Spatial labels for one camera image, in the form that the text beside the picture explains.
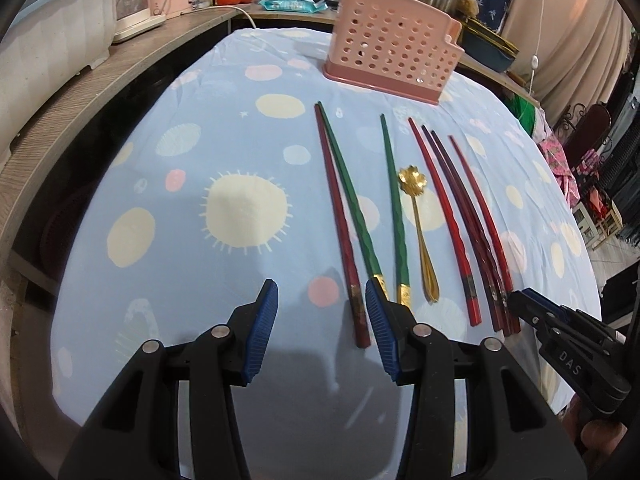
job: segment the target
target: blue tablecloth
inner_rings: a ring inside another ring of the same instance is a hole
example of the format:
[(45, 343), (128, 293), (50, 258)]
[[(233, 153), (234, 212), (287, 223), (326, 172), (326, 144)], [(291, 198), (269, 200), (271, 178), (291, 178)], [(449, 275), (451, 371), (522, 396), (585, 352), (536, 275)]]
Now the blue tablecloth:
[[(598, 316), (596, 282), (574, 218), (536, 145), (501, 102), (458, 74), (439, 106), (332, 82), (321, 73), (329, 42), (328, 34), (297, 28), (237, 31), (186, 70), (124, 144), (82, 221), (54, 316), (54, 396), (73, 420), (85, 421), (143, 341), (192, 340), (253, 301), (272, 278), (280, 309), (262, 371), (234, 391), (252, 472), (271, 480), (395, 477), (412, 390), (389, 380), (375, 346), (354, 346), (313, 112), (318, 100), (389, 290), (394, 252), (381, 113), (396, 164), (415, 164), (430, 181), (418, 204), (442, 293), (434, 305), (421, 292), (415, 221), (402, 197), (419, 321), (471, 343), (494, 334), (485, 298), (483, 323), (468, 325), (449, 231), (409, 116), (447, 146), (449, 134), (460, 143), (516, 288), (532, 286)], [(354, 248), (364, 285), (356, 242)], [(509, 339), (559, 410), (571, 391), (540, 364), (532, 331)], [(456, 472), (466, 442), (463, 384), (458, 392)]]

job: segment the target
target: pink dot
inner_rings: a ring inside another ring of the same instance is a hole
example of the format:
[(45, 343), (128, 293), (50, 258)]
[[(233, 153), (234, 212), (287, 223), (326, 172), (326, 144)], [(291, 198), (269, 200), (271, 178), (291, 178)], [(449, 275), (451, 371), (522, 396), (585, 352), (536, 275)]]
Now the pink dot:
[(338, 284), (326, 276), (318, 276), (311, 280), (307, 293), (311, 303), (319, 307), (331, 306), (340, 298)]
[(171, 170), (166, 174), (164, 187), (167, 191), (175, 193), (182, 189), (185, 180), (187, 180), (187, 174), (183, 170)]

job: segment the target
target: plastic container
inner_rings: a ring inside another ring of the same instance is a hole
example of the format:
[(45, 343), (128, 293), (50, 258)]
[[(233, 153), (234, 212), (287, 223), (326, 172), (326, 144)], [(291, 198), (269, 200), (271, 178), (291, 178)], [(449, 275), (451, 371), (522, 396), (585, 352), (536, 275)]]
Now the plastic container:
[(417, 0), (341, 0), (322, 71), (334, 81), (438, 104), (464, 50), (462, 24)]
[(109, 57), (116, 0), (38, 0), (0, 43), (0, 169), (31, 116), (85, 66)]
[(460, 45), (473, 59), (496, 72), (506, 72), (518, 55), (518, 49), (478, 20), (468, 19)]

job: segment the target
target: gold spoon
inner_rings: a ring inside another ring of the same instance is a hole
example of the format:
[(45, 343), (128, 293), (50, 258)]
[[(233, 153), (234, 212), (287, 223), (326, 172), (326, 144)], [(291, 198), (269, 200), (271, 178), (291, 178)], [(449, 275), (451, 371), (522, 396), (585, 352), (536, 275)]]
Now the gold spoon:
[(434, 303), (440, 299), (440, 287), (438, 286), (436, 272), (433, 269), (429, 252), (427, 251), (427, 244), (424, 241), (422, 226), (420, 225), (420, 213), (418, 212), (418, 204), (415, 200), (417, 196), (420, 196), (424, 192), (427, 179), (415, 166), (409, 166), (405, 170), (400, 170), (398, 179), (400, 180), (400, 189), (411, 197), (411, 202), (414, 206), (415, 229), (418, 233), (418, 247), (420, 249), (422, 290), (424, 291), (427, 301)]

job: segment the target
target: blue gripper pad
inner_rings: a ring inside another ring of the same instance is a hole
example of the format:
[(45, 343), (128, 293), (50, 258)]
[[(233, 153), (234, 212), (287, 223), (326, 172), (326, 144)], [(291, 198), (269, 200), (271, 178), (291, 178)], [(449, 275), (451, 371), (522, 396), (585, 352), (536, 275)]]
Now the blue gripper pad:
[(398, 340), (396, 340), (389, 320), (386, 318), (386, 312), (383, 307), (383, 301), (386, 300), (380, 297), (380, 293), (376, 290), (372, 280), (367, 282), (365, 300), (382, 365), (385, 368), (385, 372), (391, 376), (391, 380), (395, 382), (400, 374)]
[(268, 289), (261, 298), (258, 313), (255, 316), (254, 325), (251, 328), (249, 337), (246, 340), (244, 365), (242, 366), (242, 379), (250, 383), (260, 371), (262, 359), (267, 350), (267, 343), (271, 335), (271, 329), (278, 312), (278, 286), (271, 282)]

